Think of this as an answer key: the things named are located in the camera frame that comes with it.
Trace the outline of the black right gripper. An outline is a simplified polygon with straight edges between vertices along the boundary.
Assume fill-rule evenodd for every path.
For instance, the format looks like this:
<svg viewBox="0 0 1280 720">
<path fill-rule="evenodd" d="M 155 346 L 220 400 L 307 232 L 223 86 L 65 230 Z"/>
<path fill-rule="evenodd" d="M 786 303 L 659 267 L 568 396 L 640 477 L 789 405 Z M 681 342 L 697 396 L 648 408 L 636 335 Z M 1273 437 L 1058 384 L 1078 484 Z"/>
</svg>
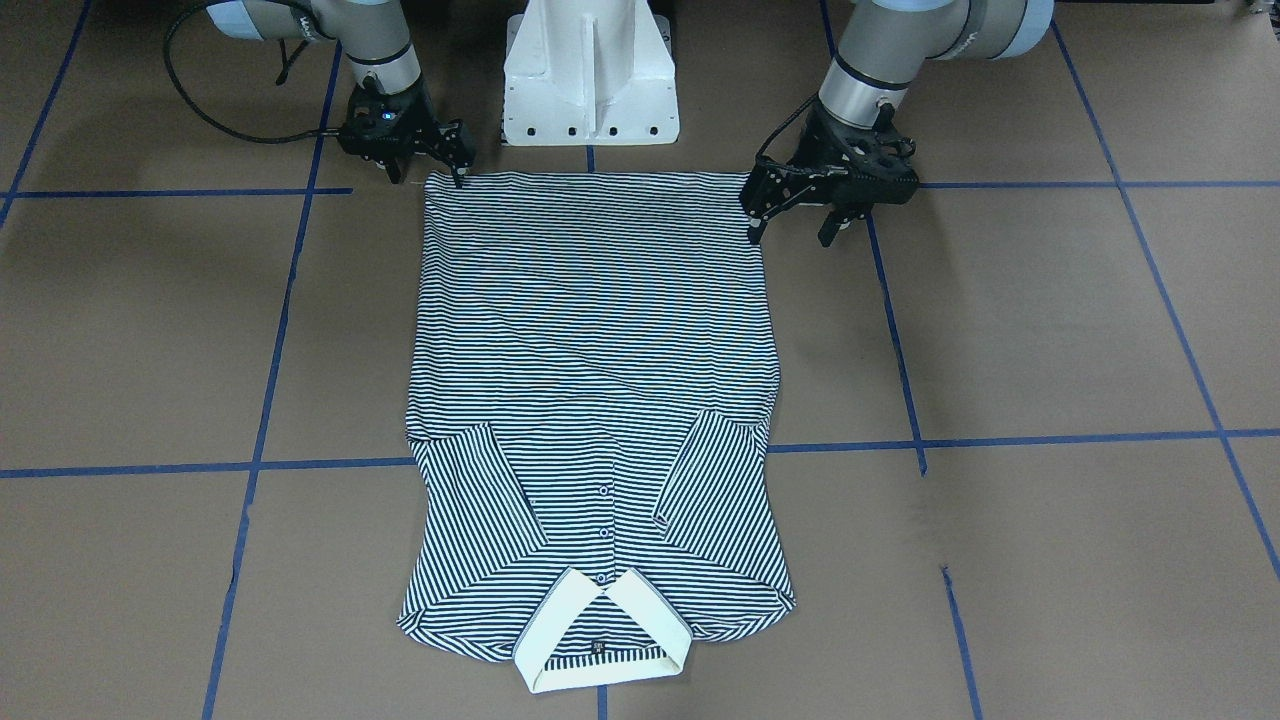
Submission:
<svg viewBox="0 0 1280 720">
<path fill-rule="evenodd" d="M 462 120 L 438 124 L 424 79 L 398 94 L 379 94 L 370 82 L 355 87 L 337 138 L 346 152 L 380 161 L 393 184 L 404 183 L 408 156 L 428 155 L 448 168 L 461 190 L 477 152 Z"/>
</svg>

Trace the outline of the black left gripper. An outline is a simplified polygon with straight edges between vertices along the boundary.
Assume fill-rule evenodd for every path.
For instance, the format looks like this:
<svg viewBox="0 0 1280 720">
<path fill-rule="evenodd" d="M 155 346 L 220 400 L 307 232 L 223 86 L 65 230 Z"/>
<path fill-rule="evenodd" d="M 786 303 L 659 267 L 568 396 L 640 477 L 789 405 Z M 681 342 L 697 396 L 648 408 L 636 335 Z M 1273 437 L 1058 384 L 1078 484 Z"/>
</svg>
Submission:
<svg viewBox="0 0 1280 720">
<path fill-rule="evenodd" d="M 791 159 L 756 160 L 740 191 L 748 242 L 758 246 L 773 218 L 808 202 L 832 206 L 817 234 L 829 249 L 874 205 L 908 202 L 920 181 L 911 165 L 915 142 L 895 128 L 896 111 L 895 105 L 879 105 L 870 127 L 863 128 L 822 105 L 809 108 Z"/>
</svg>

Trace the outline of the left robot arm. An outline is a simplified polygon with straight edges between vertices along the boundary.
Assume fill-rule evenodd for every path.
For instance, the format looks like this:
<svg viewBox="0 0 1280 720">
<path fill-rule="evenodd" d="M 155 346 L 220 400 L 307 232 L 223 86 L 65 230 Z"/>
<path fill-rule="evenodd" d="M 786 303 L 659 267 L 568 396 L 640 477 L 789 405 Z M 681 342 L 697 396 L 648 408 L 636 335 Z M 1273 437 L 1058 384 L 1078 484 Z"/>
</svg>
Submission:
<svg viewBox="0 0 1280 720">
<path fill-rule="evenodd" d="M 928 60 L 1004 60 L 1033 49 L 1053 19 L 1051 1 L 858 1 L 787 161 L 756 151 L 739 195 L 748 240 L 799 205 L 827 209 L 823 246 L 878 205 L 904 205 L 919 187 L 915 143 L 895 126 Z"/>
</svg>

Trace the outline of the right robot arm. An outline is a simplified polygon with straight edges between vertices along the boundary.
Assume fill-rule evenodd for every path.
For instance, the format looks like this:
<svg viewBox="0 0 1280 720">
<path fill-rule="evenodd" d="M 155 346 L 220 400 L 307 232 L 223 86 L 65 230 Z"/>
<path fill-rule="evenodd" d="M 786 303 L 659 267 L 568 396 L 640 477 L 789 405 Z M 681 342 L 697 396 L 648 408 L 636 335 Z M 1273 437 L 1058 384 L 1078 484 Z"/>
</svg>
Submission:
<svg viewBox="0 0 1280 720">
<path fill-rule="evenodd" d="M 401 3 L 207 1 L 202 10 L 233 38 L 338 42 L 355 87 L 342 124 L 328 136 L 394 184 L 412 158 L 428 156 L 462 186 L 476 158 L 474 138 L 462 120 L 436 118 Z"/>
</svg>

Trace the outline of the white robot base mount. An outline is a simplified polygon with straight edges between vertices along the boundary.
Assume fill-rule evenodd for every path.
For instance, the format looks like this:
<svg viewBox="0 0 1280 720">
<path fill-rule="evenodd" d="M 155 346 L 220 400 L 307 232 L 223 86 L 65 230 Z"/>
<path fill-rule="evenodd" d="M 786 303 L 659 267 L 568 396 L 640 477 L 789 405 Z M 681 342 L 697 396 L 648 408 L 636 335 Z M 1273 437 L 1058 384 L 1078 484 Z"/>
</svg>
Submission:
<svg viewBox="0 0 1280 720">
<path fill-rule="evenodd" d="M 646 146 L 681 133 L 669 14 L 649 1 L 530 1 L 506 22 L 500 137 Z"/>
</svg>

